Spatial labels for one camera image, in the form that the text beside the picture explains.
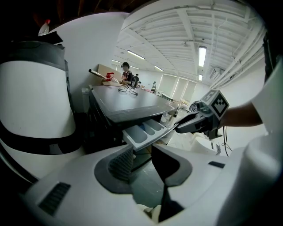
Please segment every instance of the white wall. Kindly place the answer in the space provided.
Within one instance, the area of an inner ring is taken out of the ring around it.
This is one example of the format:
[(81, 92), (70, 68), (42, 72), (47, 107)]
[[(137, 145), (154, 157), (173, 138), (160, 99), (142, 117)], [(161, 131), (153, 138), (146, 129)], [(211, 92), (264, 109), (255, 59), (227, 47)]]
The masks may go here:
[(209, 86), (203, 83), (197, 83), (195, 86), (195, 91), (191, 96), (190, 104), (195, 101), (199, 101), (207, 92), (209, 91)]
[[(264, 84), (264, 59), (259, 61), (247, 72), (228, 86), (220, 89), (230, 107), (239, 106), (250, 101), (262, 89)], [(227, 143), (232, 149), (246, 146), (255, 137), (264, 135), (264, 125), (254, 127), (227, 127)], [(223, 137), (215, 139), (221, 144)]]
[(138, 73), (138, 79), (141, 81), (141, 85), (145, 86), (145, 89), (151, 90), (154, 81), (156, 82), (156, 88), (158, 88), (162, 73), (144, 70), (136, 70), (136, 73)]
[(94, 84), (97, 77), (90, 74), (98, 64), (111, 67), (111, 60), (127, 13), (100, 13), (65, 23), (53, 31), (63, 39), (68, 61), (70, 88), (75, 110), (83, 112), (81, 88)]

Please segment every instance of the cap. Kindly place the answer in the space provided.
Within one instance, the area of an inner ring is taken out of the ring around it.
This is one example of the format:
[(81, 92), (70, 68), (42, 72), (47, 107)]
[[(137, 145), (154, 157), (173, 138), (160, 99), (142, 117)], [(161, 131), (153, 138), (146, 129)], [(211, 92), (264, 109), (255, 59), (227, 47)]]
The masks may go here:
[(127, 62), (124, 62), (121, 67), (124, 67), (124, 66), (130, 67), (130, 65)]

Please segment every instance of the drawer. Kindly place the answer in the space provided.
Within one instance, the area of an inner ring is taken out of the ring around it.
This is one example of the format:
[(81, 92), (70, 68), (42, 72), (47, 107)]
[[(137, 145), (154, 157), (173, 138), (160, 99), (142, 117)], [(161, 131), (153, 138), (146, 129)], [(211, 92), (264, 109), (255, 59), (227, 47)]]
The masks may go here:
[(123, 140), (127, 144), (132, 144), (134, 150), (138, 151), (156, 142), (157, 140), (171, 132), (174, 128), (175, 126), (168, 129), (155, 120), (150, 119), (139, 125), (135, 125), (123, 130)]

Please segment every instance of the person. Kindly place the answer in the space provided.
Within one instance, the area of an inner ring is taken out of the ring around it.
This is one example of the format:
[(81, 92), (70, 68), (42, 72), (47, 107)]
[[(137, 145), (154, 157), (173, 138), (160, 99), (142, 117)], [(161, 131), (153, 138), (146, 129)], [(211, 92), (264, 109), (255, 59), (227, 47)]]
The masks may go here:
[(155, 84), (156, 84), (156, 82), (154, 81), (153, 86), (151, 88), (151, 91), (153, 91), (153, 92), (156, 90), (156, 85)]
[(134, 79), (132, 72), (130, 71), (130, 65), (124, 62), (121, 66), (123, 68), (122, 83), (131, 85)]
[[(268, 32), (264, 37), (264, 56), (265, 56), (265, 80), (267, 81), (271, 75), (273, 69), (275, 68), (280, 55), (278, 48), (276, 47), (276, 42), (273, 40)], [(220, 121), (219, 127), (232, 126), (232, 127), (249, 127), (262, 124), (262, 120), (253, 106), (252, 102), (248, 102), (244, 105), (229, 108), (223, 115)]]
[(138, 74), (136, 74), (136, 76), (134, 78), (136, 79), (136, 81), (134, 83), (134, 87), (137, 87), (137, 84), (138, 84), (138, 81), (139, 81)]

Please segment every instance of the t-shirt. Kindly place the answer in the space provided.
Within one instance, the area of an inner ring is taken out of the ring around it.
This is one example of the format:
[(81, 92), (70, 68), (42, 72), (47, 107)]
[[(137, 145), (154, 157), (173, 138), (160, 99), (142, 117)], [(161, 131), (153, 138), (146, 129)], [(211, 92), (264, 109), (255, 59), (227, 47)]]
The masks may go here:
[(133, 76), (133, 74), (132, 74), (131, 71), (128, 71), (128, 72), (124, 72), (124, 73), (123, 73), (123, 80), (124, 80), (124, 81), (129, 81), (129, 82), (132, 83), (133, 78), (134, 78), (134, 76)]
[(136, 79), (136, 82), (135, 82), (135, 84), (134, 84), (134, 87), (137, 87), (137, 84), (138, 84), (138, 77), (135, 76), (134, 78)]

